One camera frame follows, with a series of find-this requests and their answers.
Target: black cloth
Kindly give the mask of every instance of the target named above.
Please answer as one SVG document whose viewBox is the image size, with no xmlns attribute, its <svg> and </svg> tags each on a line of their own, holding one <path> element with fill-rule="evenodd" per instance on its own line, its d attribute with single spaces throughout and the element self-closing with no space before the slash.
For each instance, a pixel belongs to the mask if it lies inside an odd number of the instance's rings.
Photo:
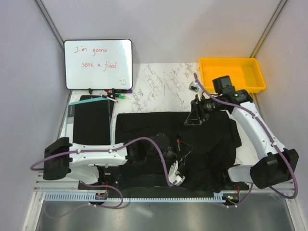
<svg viewBox="0 0 308 231">
<path fill-rule="evenodd" d="M 186 177 L 181 187 L 194 191 L 220 192 L 223 187 L 222 172 L 233 166 L 236 148 L 242 145 L 236 122 L 229 119 L 226 112 L 216 112 L 200 126 L 184 126 L 188 114 L 188 112 L 119 114 L 116 121 L 115 142 L 128 142 L 142 136 L 152 137 L 158 133 L 165 134 L 170 139 L 172 149 L 177 150 L 178 159 L 193 149 L 180 166 L 181 174 Z M 180 152 L 177 139 L 181 141 Z M 136 145 L 140 152 L 146 152 L 143 155 L 155 152 L 153 147 L 149 148 L 150 144 L 147 141 L 140 141 Z M 147 161 L 146 165 L 152 166 L 153 171 L 163 174 L 159 159 L 149 158 Z M 174 160 L 166 161 L 168 170 L 173 162 Z"/>
</svg>

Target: gray floor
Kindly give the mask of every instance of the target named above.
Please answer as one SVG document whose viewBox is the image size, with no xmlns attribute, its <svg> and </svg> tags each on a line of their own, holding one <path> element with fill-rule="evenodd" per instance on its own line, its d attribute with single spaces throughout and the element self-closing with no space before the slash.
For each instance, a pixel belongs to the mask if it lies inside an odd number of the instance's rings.
<svg viewBox="0 0 308 231">
<path fill-rule="evenodd" d="M 80 204 L 47 202 L 47 211 L 58 216 Z M 60 219 L 42 214 L 39 224 L 38 231 L 294 231 L 285 200 L 265 194 L 252 194 L 232 209 L 208 203 L 131 203 L 122 209 L 87 206 Z"/>
</svg>

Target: white marble surface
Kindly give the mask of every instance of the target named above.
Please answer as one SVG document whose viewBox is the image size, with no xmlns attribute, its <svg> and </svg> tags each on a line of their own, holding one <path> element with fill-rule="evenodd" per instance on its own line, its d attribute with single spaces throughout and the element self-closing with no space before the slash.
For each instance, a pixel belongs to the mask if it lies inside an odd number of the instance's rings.
<svg viewBox="0 0 308 231">
<path fill-rule="evenodd" d="M 126 98 L 119 99 L 115 104 L 112 141 L 115 137 L 116 116 L 119 113 L 190 111 L 190 101 L 195 92 L 188 90 L 188 86 L 194 80 L 194 72 L 199 72 L 197 63 L 134 64 L 133 93 L 125 94 Z M 93 95 L 102 93 L 101 90 L 95 90 Z M 81 95 L 88 94 L 88 90 L 74 90 L 70 103 L 79 101 Z M 237 125 L 242 146 L 237 148 L 236 163 L 254 165 L 258 161 L 256 151 L 243 128 L 239 123 Z"/>
</svg>

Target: gray wall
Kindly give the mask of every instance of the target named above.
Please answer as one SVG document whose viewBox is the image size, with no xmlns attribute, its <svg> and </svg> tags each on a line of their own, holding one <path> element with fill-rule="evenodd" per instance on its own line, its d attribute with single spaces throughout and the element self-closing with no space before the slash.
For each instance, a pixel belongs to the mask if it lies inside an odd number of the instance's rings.
<svg viewBox="0 0 308 231">
<path fill-rule="evenodd" d="M 299 202 L 308 216 L 308 2 L 290 0 L 257 58 L 267 84 L 258 95 L 269 127 L 299 153 Z"/>
<path fill-rule="evenodd" d="M 43 0 L 66 39 L 131 39 L 134 63 L 249 57 L 279 0 Z"/>
<path fill-rule="evenodd" d="M 64 54 L 32 0 L 0 7 L 0 226 L 21 230 L 37 173 L 54 141 L 68 90 Z"/>
</svg>

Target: whiteboard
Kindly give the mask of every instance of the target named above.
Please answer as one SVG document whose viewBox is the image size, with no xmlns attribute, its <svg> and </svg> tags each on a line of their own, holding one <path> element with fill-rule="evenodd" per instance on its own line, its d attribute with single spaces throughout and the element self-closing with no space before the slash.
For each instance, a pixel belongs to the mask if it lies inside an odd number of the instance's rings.
<svg viewBox="0 0 308 231">
<path fill-rule="evenodd" d="M 68 89 L 132 88 L 132 42 L 67 40 L 64 42 Z"/>
</svg>

